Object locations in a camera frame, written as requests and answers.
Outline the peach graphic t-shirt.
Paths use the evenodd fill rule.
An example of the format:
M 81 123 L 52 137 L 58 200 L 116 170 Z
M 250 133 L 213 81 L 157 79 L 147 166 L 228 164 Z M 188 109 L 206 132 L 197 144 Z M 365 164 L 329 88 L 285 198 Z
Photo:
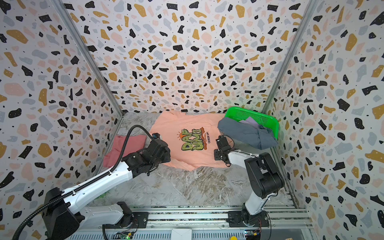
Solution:
M 216 161 L 214 150 L 220 130 L 218 123 L 224 114 L 188 115 L 163 112 L 153 124 L 150 133 L 160 134 L 171 151 L 167 166 L 193 171 L 200 167 L 225 168 L 223 161 Z

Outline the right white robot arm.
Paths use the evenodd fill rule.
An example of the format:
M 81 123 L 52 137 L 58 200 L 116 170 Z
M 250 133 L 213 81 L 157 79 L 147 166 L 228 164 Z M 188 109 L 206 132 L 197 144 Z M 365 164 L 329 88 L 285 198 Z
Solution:
M 252 192 L 243 204 L 241 211 L 228 212 L 227 223 L 235 227 L 268 227 L 269 215 L 264 206 L 271 197 L 276 197 L 285 186 L 284 178 L 269 153 L 254 155 L 232 148 L 226 136 L 216 139 L 217 149 L 214 150 L 216 161 L 227 167 L 232 165 L 247 170 Z

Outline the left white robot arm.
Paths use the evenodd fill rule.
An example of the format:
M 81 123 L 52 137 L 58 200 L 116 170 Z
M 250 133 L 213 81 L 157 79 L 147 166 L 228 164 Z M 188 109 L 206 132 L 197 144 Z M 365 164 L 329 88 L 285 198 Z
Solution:
M 99 175 L 76 186 L 47 192 L 42 218 L 49 240 L 65 240 L 77 230 L 86 227 L 111 225 L 118 228 L 136 228 L 134 213 L 124 202 L 111 206 L 88 207 L 94 199 L 113 187 L 141 175 L 149 175 L 160 164 L 171 160 L 168 144 L 156 138 L 148 147 L 133 152 Z

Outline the folded maroon t-shirt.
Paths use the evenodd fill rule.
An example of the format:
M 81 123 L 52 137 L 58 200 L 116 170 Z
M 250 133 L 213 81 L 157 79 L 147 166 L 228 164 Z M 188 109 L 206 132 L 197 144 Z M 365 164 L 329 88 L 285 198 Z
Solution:
M 111 150 L 104 156 L 103 167 L 111 168 L 118 160 L 118 157 L 121 153 L 125 136 L 116 135 L 114 137 L 113 145 Z M 137 135 L 129 137 L 128 143 L 123 153 L 123 157 L 126 155 L 141 150 L 145 146 L 146 141 L 145 135 Z

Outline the lavender t-shirt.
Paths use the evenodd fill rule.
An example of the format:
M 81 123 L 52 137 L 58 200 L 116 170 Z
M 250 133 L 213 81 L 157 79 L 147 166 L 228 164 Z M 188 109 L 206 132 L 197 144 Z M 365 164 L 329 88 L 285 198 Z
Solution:
M 240 120 L 240 123 L 251 125 L 255 129 L 259 128 L 259 124 L 252 117 L 248 117 L 245 120 Z

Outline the grey t-shirt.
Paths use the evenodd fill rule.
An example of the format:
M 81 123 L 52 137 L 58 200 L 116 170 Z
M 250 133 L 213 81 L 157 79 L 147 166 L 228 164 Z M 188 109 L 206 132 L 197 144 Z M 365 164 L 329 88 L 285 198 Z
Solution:
M 224 135 L 249 144 L 259 150 L 269 149 L 278 145 L 278 140 L 274 137 L 272 130 L 261 124 L 259 124 L 258 129 L 255 129 L 251 125 L 242 124 L 224 117 L 219 121 L 218 129 Z

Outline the green plastic laundry basket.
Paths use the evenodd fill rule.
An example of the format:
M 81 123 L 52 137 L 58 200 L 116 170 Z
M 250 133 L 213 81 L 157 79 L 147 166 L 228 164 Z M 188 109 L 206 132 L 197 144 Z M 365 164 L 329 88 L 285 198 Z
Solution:
M 242 120 L 245 121 L 248 117 L 251 117 L 258 124 L 261 124 L 262 126 L 271 129 L 274 134 L 274 137 L 278 139 L 279 122 L 274 117 L 239 107 L 230 107 L 227 110 L 225 117 L 233 119 L 237 122 Z

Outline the right circuit board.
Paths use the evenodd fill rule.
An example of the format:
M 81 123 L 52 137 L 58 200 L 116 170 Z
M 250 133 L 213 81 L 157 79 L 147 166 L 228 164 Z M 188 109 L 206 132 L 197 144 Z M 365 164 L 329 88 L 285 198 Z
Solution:
M 246 240 L 261 240 L 261 230 L 246 230 L 245 238 Z

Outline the left green circuit board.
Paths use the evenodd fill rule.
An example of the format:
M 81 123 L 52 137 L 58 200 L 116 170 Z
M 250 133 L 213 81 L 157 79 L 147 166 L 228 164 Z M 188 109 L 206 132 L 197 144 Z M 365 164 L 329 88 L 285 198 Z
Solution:
M 114 235 L 114 240 L 132 240 L 134 232 L 118 232 Z

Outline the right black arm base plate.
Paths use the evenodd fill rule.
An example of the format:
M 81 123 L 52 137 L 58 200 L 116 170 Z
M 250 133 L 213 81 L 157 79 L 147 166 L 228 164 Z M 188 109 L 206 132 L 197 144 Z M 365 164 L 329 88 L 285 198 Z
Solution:
M 250 215 L 246 210 L 230 211 L 226 220 L 231 228 L 258 228 L 269 227 L 269 217 L 266 211 Z

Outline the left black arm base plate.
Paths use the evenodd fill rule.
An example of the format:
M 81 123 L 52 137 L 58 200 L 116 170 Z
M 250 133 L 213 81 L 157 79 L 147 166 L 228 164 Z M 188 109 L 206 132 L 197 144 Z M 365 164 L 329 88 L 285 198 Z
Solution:
M 124 214 L 122 219 L 116 224 L 106 224 L 106 229 L 145 229 L 149 218 L 148 212 L 133 212 L 132 214 Z

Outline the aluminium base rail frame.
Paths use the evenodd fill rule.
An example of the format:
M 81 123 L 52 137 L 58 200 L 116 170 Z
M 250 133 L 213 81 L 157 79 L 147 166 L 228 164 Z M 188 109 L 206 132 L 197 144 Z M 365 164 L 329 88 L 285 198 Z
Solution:
M 317 239 L 308 213 L 294 205 L 267 205 L 269 227 L 231 228 L 226 222 L 228 212 L 241 211 L 241 206 L 184 206 L 133 208 L 133 212 L 148 212 L 145 229 L 106 229 L 102 226 L 81 228 L 71 240 L 113 240 L 118 232 L 134 232 L 133 240 L 170 240 L 172 229 L 192 229 L 192 240 L 229 240 L 235 236 L 245 240 L 246 230 L 261 230 L 261 240 Z

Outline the white centre bracket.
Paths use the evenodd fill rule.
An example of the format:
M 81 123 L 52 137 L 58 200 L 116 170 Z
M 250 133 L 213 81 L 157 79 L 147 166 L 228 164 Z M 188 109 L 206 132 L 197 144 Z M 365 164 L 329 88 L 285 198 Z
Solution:
M 192 229 L 172 229 L 171 240 L 192 240 Z

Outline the left aluminium corner post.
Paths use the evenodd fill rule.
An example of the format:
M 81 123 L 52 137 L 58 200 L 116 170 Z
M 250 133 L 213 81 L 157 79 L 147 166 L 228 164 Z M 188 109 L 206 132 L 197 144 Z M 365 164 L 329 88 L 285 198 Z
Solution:
M 90 69 L 92 72 L 96 75 L 97 80 L 99 81 L 101 87 L 103 88 L 105 94 L 107 95 L 108 99 L 111 102 L 111 105 L 115 108 L 116 112 L 118 113 L 119 117 L 123 117 L 124 113 L 120 109 L 119 104 L 115 97 L 112 94 L 112 91 L 110 90 L 108 84 L 106 83 L 104 76 L 102 75 L 100 69 L 98 68 L 97 64 L 95 63 L 93 57 L 91 56 L 87 45 L 82 40 L 81 34 L 79 33 L 78 29 L 76 28 L 70 14 L 67 12 L 63 1 L 51 1 L 53 7 L 55 8 L 56 12 L 58 13 L 59 17 L 63 20 L 66 28 L 70 32 L 70 34 L 73 37 L 73 40 L 77 44 L 81 54 L 84 56 L 86 62 L 88 63 Z

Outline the aluminium corner post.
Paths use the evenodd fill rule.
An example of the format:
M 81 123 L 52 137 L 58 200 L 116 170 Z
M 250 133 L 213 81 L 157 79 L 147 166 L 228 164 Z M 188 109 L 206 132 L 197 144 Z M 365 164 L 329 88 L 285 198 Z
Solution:
M 290 45 L 290 48 L 288 49 L 286 56 L 284 58 L 284 61 L 282 63 L 282 67 L 278 72 L 276 81 L 273 84 L 272 89 L 270 91 L 270 94 L 266 100 L 264 107 L 263 107 L 263 110 L 262 110 L 263 114 L 268 114 L 270 106 L 274 100 L 274 95 L 278 91 L 278 87 L 282 83 L 283 77 L 284 77 L 284 75 L 285 75 L 285 73 L 289 67 L 289 64 L 290 64 L 292 58 L 294 57 L 296 49 L 297 49 L 297 47 L 300 43 L 300 40 L 301 40 L 305 30 L 306 30 L 307 24 L 309 23 L 310 18 L 312 16 L 312 14 L 314 13 L 315 8 L 317 7 L 317 2 L 318 1 L 316 1 L 316 0 L 310 0 L 307 7 L 306 7 L 306 10 L 305 10 L 304 15 L 303 15 L 303 19 L 300 22 L 298 30 L 297 30 L 294 38 L 293 38 L 293 41 Z
M 56 12 L 58 13 L 59 17 L 63 20 L 66 28 L 70 32 L 70 34 L 73 37 L 73 40 L 77 44 L 81 54 L 84 56 L 86 62 L 88 63 L 90 69 L 92 72 L 96 75 L 97 80 L 99 81 L 101 87 L 103 88 L 105 94 L 107 95 L 108 99 L 111 102 L 111 105 L 115 108 L 116 112 L 118 113 L 119 117 L 123 117 L 124 113 L 120 109 L 119 104 L 115 97 L 112 94 L 112 91 L 110 90 L 108 84 L 106 83 L 104 76 L 102 75 L 100 69 L 98 68 L 97 64 L 95 63 L 93 57 L 91 56 L 87 45 L 82 40 L 81 34 L 79 33 L 78 29 L 76 28 L 70 14 L 67 12 L 63 1 L 51 1 L 53 7 L 55 8 Z

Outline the right aluminium corner post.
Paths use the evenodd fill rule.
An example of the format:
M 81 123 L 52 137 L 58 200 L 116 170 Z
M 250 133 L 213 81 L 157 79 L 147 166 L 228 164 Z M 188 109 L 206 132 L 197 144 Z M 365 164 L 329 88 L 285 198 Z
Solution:
M 300 22 L 298 30 L 297 30 L 294 38 L 293 38 L 293 41 L 290 45 L 290 48 L 288 49 L 286 56 L 284 58 L 284 61 L 282 63 L 282 67 L 278 72 L 276 81 L 273 84 L 272 89 L 270 91 L 270 94 L 266 100 L 264 107 L 263 107 L 263 110 L 262 110 L 263 114 L 268 114 L 270 106 L 274 100 L 274 95 L 278 91 L 278 87 L 282 83 L 283 77 L 284 77 L 284 75 L 285 75 L 285 73 L 289 67 L 289 64 L 290 64 L 292 58 L 294 57 L 296 49 L 297 49 L 297 47 L 300 43 L 300 40 L 301 40 L 305 30 L 306 30 L 307 24 L 309 23 L 310 18 L 312 16 L 312 14 L 314 13 L 315 8 L 317 7 L 317 2 L 318 1 L 316 1 L 316 0 L 310 0 L 307 7 L 306 7 L 306 10 L 305 10 L 304 15 L 303 15 L 303 19 Z

